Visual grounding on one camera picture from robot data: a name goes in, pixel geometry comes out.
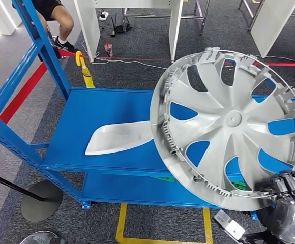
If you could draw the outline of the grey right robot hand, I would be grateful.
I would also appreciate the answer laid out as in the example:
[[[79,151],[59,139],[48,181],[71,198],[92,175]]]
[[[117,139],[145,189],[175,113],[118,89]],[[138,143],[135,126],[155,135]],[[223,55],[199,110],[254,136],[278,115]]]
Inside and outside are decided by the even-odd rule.
[[[273,195],[271,206],[256,212],[259,220],[277,243],[295,243],[295,171],[281,171],[256,186]]]

